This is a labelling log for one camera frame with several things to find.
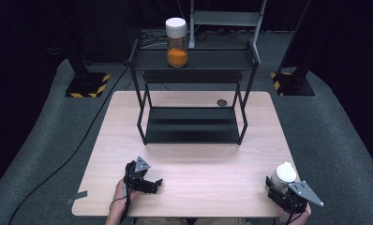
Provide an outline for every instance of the wooden table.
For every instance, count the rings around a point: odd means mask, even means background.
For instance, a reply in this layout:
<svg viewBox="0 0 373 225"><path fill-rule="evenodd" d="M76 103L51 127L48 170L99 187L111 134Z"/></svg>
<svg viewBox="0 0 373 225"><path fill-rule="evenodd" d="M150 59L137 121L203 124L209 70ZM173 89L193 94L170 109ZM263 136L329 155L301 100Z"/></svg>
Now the wooden table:
<svg viewBox="0 0 373 225"><path fill-rule="evenodd" d="M162 106L216 106L219 99L231 104L234 92L151 91L151 96ZM267 197L265 177L285 161L294 163L268 93L250 93L241 145L143 145L136 127L139 112L134 91L113 94L79 188L88 194L75 201L74 215L107 216L126 165L140 156L151 165L144 178L163 178L163 184L157 194L144 194L133 202L130 217L278 217L275 203Z"/></svg>

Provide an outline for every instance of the orange contents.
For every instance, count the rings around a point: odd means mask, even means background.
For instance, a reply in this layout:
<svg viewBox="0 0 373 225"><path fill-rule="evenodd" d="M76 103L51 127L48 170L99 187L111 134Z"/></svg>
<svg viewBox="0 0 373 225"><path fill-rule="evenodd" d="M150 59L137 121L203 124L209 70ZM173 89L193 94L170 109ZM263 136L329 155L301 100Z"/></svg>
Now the orange contents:
<svg viewBox="0 0 373 225"><path fill-rule="evenodd" d="M183 67L187 63L187 52L177 48L170 48L167 51L167 62L175 68Z"/></svg>

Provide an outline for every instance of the glass jar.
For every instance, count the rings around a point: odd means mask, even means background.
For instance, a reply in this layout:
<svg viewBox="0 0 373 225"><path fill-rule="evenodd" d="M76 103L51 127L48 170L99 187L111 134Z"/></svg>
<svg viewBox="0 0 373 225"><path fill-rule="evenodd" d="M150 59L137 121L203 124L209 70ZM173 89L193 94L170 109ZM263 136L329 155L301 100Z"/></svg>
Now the glass jar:
<svg viewBox="0 0 373 225"><path fill-rule="evenodd" d="M174 68L187 64L187 23L181 18L166 21L167 62Z"/></svg>

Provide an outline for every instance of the gray carpet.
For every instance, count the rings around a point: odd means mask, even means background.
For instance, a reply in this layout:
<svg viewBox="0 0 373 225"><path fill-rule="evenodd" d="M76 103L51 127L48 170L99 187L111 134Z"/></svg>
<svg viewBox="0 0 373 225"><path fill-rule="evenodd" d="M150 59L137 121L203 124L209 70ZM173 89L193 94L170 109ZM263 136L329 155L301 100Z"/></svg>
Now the gray carpet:
<svg viewBox="0 0 373 225"><path fill-rule="evenodd" d="M208 37L197 41L196 47L244 47L248 35ZM276 71L290 39L291 34L260 34L261 65L252 89L272 96L300 177L324 201L323 208L312 206L313 213L307 224L373 224L373 161L332 90L309 73L307 78L315 97L276 94L270 72ZM74 74L68 61L58 68L34 129L0 181L0 225L7 224L22 199L69 159L26 200L12 224L105 222L104 217L75 217L65 202L78 191L111 99L110 92L132 91L133 85L128 86L130 72L122 64L93 64L88 69L111 74L101 97L65 97ZM222 88L176 84L166 87L170 90ZM162 85L152 89L166 90ZM252 219L252 224L273 224L273 221Z"/></svg>

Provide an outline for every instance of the black metal shelf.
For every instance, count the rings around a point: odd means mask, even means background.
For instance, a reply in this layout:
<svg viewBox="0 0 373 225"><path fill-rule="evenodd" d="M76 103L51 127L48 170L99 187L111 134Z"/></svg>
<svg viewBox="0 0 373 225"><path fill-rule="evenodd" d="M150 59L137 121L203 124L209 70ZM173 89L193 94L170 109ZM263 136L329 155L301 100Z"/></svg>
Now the black metal shelf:
<svg viewBox="0 0 373 225"><path fill-rule="evenodd" d="M167 63L167 50L137 50L134 44L129 62L141 111L137 127L147 143L237 143L241 144L247 128L245 106L259 64L251 40L241 49L188 49L188 62L174 68ZM244 97L240 91L245 71L250 71ZM137 74L142 75L144 94ZM227 107L157 107L149 94L149 83L235 83L231 106ZM239 133L235 105L239 100L243 128ZM146 101L150 111L146 131L141 122Z"/></svg>

